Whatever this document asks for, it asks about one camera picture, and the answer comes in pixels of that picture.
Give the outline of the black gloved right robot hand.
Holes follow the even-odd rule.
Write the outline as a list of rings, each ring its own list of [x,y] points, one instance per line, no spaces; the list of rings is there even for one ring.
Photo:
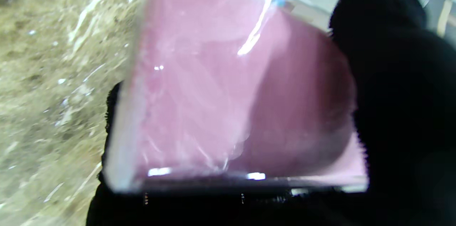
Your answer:
[[[454,226],[455,48],[419,0],[339,0],[330,28],[358,90],[366,192],[117,195],[101,171],[86,225]]]

